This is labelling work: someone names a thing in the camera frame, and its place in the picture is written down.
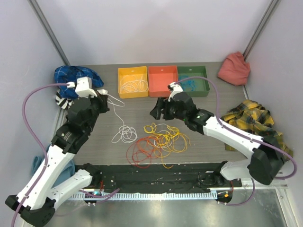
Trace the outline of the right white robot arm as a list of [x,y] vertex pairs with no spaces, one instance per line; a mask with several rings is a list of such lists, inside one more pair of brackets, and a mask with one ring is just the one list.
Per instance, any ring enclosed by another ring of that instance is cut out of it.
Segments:
[[159,97],[150,115],[156,120],[182,120],[190,130],[222,141],[246,157],[242,161],[223,163],[214,174],[214,182],[220,187],[238,178],[253,178],[270,185],[285,163],[274,137],[252,135],[221,121],[213,113],[197,108],[185,92],[170,98]]

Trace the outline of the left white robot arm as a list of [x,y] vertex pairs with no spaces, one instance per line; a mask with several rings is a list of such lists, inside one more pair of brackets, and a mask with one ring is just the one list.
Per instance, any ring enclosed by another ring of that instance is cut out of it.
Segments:
[[8,196],[5,201],[25,222],[43,227],[76,191],[87,186],[95,189],[100,185],[100,172],[91,164],[84,164],[75,175],[58,186],[54,183],[88,140],[99,114],[107,111],[107,95],[81,97],[73,102],[66,122],[51,141],[44,162],[20,193]]

